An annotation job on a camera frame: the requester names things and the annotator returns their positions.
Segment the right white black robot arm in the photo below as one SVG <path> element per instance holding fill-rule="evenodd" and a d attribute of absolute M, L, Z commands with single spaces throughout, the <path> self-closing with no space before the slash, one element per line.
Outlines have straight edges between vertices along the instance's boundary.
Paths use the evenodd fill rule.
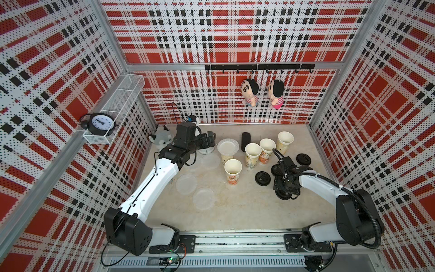
<path fill-rule="evenodd" d="M 307 165 L 295 165 L 290 157 L 280 159 L 271 173 L 278 198 L 295 200 L 302 189 L 308 189 L 335 208 L 335 221 L 304 227 L 296 246 L 314 252 L 325 242 L 360 245 L 369 249 L 377 249 L 381 245 L 385 226 L 367 191 L 339 185 Z"/>

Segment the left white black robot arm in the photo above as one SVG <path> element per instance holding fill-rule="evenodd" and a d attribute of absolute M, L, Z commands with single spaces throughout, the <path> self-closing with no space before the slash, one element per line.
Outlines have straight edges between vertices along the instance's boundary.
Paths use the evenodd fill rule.
<path fill-rule="evenodd" d="M 148 226 L 149 213 L 168 183 L 188 164 L 198 150 L 215 146 L 216 134 L 203 133 L 193 122 L 177 125 L 172 143 L 155 156 L 155 165 L 140 186 L 118 208 L 109 208 L 104 214 L 107 241 L 135 256 L 150 247 L 168 247 L 177 250 L 179 229 L 167 224 Z"/>

